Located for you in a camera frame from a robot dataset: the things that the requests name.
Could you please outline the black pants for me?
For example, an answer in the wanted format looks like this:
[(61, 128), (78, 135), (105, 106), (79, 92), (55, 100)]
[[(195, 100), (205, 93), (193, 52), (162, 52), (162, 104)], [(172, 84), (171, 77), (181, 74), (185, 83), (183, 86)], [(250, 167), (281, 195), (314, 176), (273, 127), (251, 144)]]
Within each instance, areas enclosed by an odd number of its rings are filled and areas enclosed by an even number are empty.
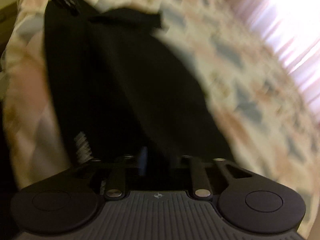
[(99, 13), (83, 0), (50, 0), (44, 15), (47, 75), (71, 163), (125, 156), (142, 173), (182, 156), (233, 161), (204, 92), (178, 53), (154, 37), (161, 16), (126, 7)]

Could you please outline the checkered pastel bed quilt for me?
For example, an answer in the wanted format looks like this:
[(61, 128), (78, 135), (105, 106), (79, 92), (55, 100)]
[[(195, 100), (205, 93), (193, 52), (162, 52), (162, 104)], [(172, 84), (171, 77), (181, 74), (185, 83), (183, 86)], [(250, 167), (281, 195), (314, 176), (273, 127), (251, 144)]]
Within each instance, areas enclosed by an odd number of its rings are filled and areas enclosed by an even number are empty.
[[(17, 185), (67, 167), (46, 83), (44, 11), (49, 0), (18, 0), (1, 58), (4, 129)], [(291, 77), (224, 0), (85, 0), (100, 11), (124, 5), (161, 11), (159, 37), (195, 70), (209, 110), (236, 161), (296, 190), (306, 204), (298, 229), (308, 237), (319, 207), (319, 128)]]

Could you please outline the pink curtain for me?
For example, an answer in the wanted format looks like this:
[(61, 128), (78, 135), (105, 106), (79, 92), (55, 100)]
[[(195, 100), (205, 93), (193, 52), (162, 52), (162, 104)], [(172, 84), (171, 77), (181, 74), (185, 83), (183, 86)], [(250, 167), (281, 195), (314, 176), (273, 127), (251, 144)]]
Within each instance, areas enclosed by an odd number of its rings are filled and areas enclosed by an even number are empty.
[(225, 0), (259, 34), (319, 114), (319, 0)]

